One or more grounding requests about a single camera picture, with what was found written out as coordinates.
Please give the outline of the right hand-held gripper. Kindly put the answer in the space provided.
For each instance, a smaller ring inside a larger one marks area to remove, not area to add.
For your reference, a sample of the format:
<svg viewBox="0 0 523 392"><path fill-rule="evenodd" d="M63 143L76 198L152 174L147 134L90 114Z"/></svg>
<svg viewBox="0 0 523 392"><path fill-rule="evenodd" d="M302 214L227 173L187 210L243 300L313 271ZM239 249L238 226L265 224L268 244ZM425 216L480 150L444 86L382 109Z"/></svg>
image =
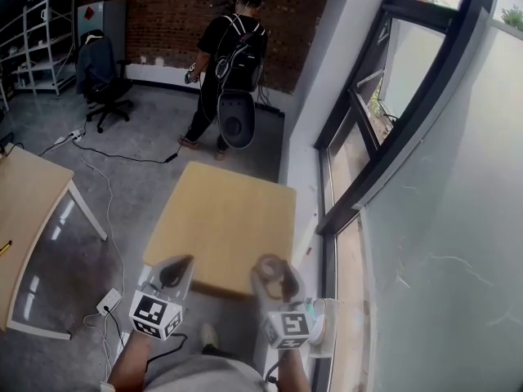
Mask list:
<svg viewBox="0 0 523 392"><path fill-rule="evenodd" d="M297 270L286 260L259 259L251 271L259 307L260 329L276 350L300 348L311 334L306 289Z"/></svg>

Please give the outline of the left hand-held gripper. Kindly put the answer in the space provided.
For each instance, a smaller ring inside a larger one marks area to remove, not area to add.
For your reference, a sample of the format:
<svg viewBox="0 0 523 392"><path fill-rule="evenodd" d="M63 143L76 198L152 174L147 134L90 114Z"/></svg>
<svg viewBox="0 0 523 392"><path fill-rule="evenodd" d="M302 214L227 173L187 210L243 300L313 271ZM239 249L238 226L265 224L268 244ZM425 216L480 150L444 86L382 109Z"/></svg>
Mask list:
<svg viewBox="0 0 523 392"><path fill-rule="evenodd" d="M174 256L149 269L139 280L129 310L137 332L167 340L183 322L194 273L194 257Z"/></svg>

